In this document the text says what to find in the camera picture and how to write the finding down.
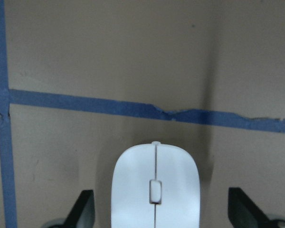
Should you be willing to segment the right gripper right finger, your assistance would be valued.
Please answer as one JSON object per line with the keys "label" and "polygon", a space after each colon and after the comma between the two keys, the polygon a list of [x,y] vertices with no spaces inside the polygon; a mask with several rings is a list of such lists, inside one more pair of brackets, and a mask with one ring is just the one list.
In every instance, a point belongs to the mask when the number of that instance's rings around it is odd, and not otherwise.
{"label": "right gripper right finger", "polygon": [[241,188],[228,189],[228,219],[234,228],[272,228],[271,220]]}

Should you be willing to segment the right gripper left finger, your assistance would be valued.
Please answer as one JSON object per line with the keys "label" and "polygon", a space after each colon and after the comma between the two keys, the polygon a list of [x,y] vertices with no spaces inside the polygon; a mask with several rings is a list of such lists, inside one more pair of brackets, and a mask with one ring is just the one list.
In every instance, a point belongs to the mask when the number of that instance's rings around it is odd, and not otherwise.
{"label": "right gripper left finger", "polygon": [[92,228],[95,223],[95,200],[93,190],[83,190],[69,215],[67,216],[65,228]]}

